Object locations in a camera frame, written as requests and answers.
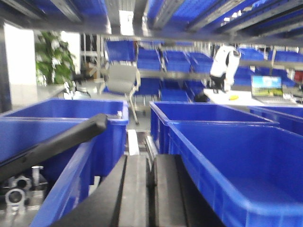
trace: white table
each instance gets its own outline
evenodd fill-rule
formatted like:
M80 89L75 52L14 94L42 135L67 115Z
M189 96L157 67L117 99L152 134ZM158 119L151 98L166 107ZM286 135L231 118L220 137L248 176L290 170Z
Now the white table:
M212 89L204 89L204 93L210 98L213 103L220 105L234 105L234 106L265 106L262 102L251 97L250 91L229 91L224 93L219 91L218 94L214 93ZM239 98L229 100L232 95L237 95Z

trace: laptop screen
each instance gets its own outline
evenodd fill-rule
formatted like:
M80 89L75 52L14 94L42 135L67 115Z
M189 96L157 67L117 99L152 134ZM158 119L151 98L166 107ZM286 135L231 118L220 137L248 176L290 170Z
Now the laptop screen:
M252 96L283 97L281 77L251 76Z

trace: gray office chair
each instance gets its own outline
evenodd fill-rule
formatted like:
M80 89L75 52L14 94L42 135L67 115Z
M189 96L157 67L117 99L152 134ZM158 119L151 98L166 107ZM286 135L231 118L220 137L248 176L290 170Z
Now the gray office chair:
M139 90L140 85L140 73L136 66L110 65L108 76L105 78L105 83L101 85L99 93L101 94L104 88L107 87L111 92L125 94L134 114L135 123L139 124L133 103L133 96L134 93Z

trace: metal frame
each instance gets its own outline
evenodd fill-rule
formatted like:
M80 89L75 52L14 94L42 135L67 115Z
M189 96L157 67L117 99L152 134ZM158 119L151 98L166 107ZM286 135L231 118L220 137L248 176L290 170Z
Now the metal frame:
M203 11L196 19L190 22L187 26L187 30L190 32L196 32L200 28L213 22L221 15L227 13L237 5L240 5L245 0L221 0L216 2L214 5Z
M262 20L285 12L289 9L302 5L300 0L272 0L262 4L253 10L246 12L241 17L235 18L231 22L220 28L221 31L235 32Z
M303 15L299 15L289 20L285 20L284 22L278 22L271 26L264 27L262 30L258 30L257 35L274 35L282 32L291 31L299 27L303 27Z
M82 22L82 15L71 0L51 0L51 2L73 22Z
M0 20L0 113L11 110L9 73L6 59L4 22Z
M119 0L104 0L111 26L120 26Z
M184 1L185 0L165 0L155 17L153 28L163 28Z
M16 9L17 11L23 13L24 15L28 16L29 18L40 20L45 17L44 13L40 9L23 0L1 0L1 1L8 4L12 8Z
M136 0L133 23L141 24L148 0Z

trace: blue plastic bin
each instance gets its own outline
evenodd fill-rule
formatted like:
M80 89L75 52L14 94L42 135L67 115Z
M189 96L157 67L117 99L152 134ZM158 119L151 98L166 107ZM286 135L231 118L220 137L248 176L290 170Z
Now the blue plastic bin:
M303 108L282 106L249 106L250 112L273 121L280 127L303 135Z
M273 51L268 53L268 60L272 59ZM296 61L303 62L303 55L293 51L277 51L275 61Z
M176 79L164 79L160 82L161 89L181 89L179 81Z
M277 122L227 106L209 103L150 102L151 135L161 154L169 148L169 122L228 122L231 124L275 125Z
M39 121L53 119L56 121L86 120L96 114L108 114L107 129L94 147L96 153L96 171L99 176L106 176L125 151L126 125L128 124L128 105L126 101L109 100L64 100L49 99L23 109L6 112L0 117L24 118Z
M193 72L209 73L213 64L213 59L203 53L188 53Z
M257 67L256 68L256 74L259 75L269 75L270 69L269 68L263 68L263 67ZM286 70L278 70L278 69L273 69L272 71L273 76L280 76L282 78L282 84L287 86L287 87L294 87L296 85L296 82L291 80L290 78L287 77L287 72Z
M163 52L167 71L190 72L190 61L184 52Z
M177 89L162 89L160 99L161 101L189 101L186 91Z
M239 48L241 52L241 60L248 60L248 61L262 61L264 60L264 54L260 51L257 51L252 48Z
M194 101L196 95L198 95L203 89L204 85L200 80L185 80L183 82L183 89L186 91L188 97Z
M48 227L69 213L89 195L91 168L94 165L93 144L82 143L44 200L30 227Z
M158 78L141 78L141 85L136 95L158 95L160 89L160 79Z
M133 41L107 41L109 61L135 61Z
M234 85L251 86L251 76L255 73L247 66L238 67L234 76Z
M156 50L139 49L137 67L138 69L160 71L159 53Z
M170 127L169 153L182 156L227 227L303 226L303 136L260 125Z
M79 120L0 119L0 162L80 123ZM52 187L31 227L47 227L88 196L93 182L91 150L96 137L41 163L41 174Z

